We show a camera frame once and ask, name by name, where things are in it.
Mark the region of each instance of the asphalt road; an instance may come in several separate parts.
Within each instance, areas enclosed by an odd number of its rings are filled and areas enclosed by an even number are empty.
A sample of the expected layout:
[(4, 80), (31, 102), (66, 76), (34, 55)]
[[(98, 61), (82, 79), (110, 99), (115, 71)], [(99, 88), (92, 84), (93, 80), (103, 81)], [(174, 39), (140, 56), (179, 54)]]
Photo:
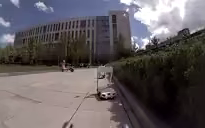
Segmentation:
[(0, 77), (0, 128), (131, 128), (119, 97), (96, 98), (95, 71)]

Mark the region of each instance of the tree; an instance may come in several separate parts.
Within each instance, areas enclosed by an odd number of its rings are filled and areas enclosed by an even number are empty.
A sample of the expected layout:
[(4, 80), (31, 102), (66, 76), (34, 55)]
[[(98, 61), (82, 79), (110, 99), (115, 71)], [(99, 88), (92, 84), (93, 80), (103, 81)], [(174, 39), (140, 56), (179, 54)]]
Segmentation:
[(159, 39), (156, 37), (156, 36), (154, 36), (151, 40), (150, 40), (150, 42), (154, 45), (154, 46), (158, 46), (158, 43), (159, 43)]

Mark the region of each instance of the curb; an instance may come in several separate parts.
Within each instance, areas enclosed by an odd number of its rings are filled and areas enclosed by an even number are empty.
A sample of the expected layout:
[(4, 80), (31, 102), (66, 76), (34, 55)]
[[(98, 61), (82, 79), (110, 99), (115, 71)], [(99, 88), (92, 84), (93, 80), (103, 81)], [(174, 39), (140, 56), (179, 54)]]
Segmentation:
[(144, 108), (137, 98), (123, 86), (116, 77), (114, 83), (117, 85), (122, 97), (124, 98), (124, 106), (128, 106), (127, 114), (134, 128), (169, 128), (163, 122), (156, 119), (151, 113)]
[(39, 73), (46, 73), (46, 72), (57, 72), (57, 70), (0, 73), (0, 77), (28, 75), (28, 74), (39, 74)]

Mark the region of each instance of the building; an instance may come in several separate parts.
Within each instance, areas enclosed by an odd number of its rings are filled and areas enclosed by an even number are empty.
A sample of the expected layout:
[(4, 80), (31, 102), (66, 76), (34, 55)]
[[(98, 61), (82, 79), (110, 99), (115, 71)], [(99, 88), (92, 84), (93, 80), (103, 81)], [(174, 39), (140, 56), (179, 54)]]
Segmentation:
[(90, 46), (90, 62), (114, 59), (114, 46), (120, 35), (124, 39), (124, 47), (131, 49), (129, 15), (120, 10), (110, 11), (108, 16), (70, 18), (19, 31), (14, 46), (20, 48), (31, 40), (56, 44), (62, 37), (79, 38), (83, 34), (86, 36), (86, 44)]

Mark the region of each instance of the green shrub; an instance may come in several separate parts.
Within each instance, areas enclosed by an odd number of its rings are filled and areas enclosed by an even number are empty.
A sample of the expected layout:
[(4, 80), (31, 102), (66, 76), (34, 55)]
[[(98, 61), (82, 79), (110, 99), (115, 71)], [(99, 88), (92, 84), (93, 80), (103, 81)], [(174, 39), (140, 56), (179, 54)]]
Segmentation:
[(164, 119), (205, 127), (205, 39), (114, 62), (115, 76)]

